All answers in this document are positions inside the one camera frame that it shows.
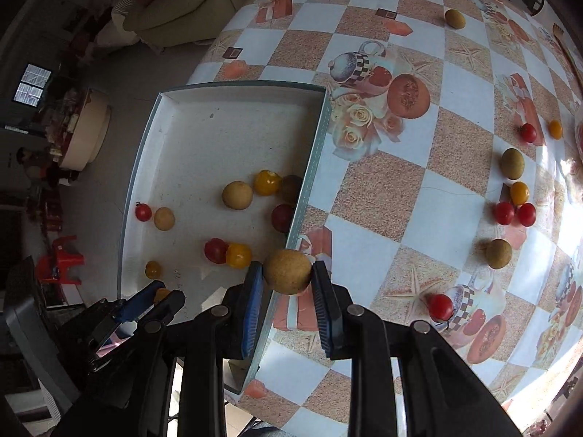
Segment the table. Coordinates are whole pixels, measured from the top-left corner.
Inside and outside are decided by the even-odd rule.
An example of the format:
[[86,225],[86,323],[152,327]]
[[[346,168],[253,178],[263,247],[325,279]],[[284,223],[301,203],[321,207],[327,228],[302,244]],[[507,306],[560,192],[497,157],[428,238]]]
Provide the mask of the table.
[[[445,24],[448,8],[464,13],[464,29]],[[383,319],[430,320],[428,294],[458,294],[444,336],[521,430],[583,351],[583,97],[549,29],[506,0],[250,0],[189,81],[327,87],[304,240],[329,232],[333,282]],[[533,144],[518,135],[525,122]],[[528,229],[492,218],[512,182],[498,163],[509,147],[523,153],[520,181],[537,209]],[[494,271],[484,247],[497,237],[513,252]],[[350,364],[326,359],[317,332],[282,328],[256,376],[265,388],[238,405],[294,435],[345,435]]]
[[107,95],[87,89],[75,129],[68,139],[59,165],[63,169],[84,170],[97,157],[106,137],[111,117]]

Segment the chair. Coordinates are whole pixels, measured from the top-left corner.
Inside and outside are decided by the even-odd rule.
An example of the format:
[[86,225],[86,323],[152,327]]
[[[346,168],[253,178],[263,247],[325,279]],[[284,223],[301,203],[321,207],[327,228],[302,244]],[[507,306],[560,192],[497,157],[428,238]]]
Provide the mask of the chair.
[[68,277],[68,269],[71,266],[85,264],[85,257],[79,253],[69,253],[63,245],[76,240],[77,235],[61,236],[52,243],[52,254],[39,258],[36,267],[36,277],[42,283],[81,284],[77,278]]

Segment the window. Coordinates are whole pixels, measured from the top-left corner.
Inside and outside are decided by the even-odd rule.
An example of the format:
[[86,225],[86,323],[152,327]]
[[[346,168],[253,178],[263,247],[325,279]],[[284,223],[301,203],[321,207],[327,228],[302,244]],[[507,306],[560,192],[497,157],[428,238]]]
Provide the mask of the window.
[[37,106],[50,76],[51,71],[28,64],[18,84],[14,101]]

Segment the yellow cherry tomato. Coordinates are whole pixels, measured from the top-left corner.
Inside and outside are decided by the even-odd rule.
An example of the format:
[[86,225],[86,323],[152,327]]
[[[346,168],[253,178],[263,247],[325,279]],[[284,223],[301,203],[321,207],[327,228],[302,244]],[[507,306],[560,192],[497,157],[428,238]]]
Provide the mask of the yellow cherry tomato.
[[168,294],[170,294],[172,291],[170,291],[170,289],[165,289],[163,287],[161,287],[160,289],[158,289],[156,291],[156,295],[154,296],[154,304],[157,304],[158,302],[162,301],[163,299],[166,298],[166,296]]
[[528,186],[524,182],[515,182],[510,186],[510,198],[514,205],[526,204],[530,195],[531,191],[528,190]]
[[271,196],[275,194],[282,184],[282,178],[271,170],[264,169],[253,181],[253,188],[261,196]]
[[555,139],[563,137],[563,127],[559,120],[553,120],[549,123],[549,133]]
[[162,267],[158,261],[148,261],[145,273],[148,279],[160,279],[160,276],[162,276]]
[[226,260],[231,268],[243,269],[251,264],[251,248],[242,243],[230,243]]

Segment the floor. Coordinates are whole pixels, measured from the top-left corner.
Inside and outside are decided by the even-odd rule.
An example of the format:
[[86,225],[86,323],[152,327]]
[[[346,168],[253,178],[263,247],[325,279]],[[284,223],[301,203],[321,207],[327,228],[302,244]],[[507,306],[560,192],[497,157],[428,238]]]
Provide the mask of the floor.
[[94,62],[86,85],[109,96],[111,120],[101,151],[78,181],[61,189],[63,234],[78,236],[86,264],[75,273],[85,303],[117,299],[117,260],[129,177],[136,150],[160,91],[186,84],[207,46],[185,44],[154,54],[146,45],[123,48]]

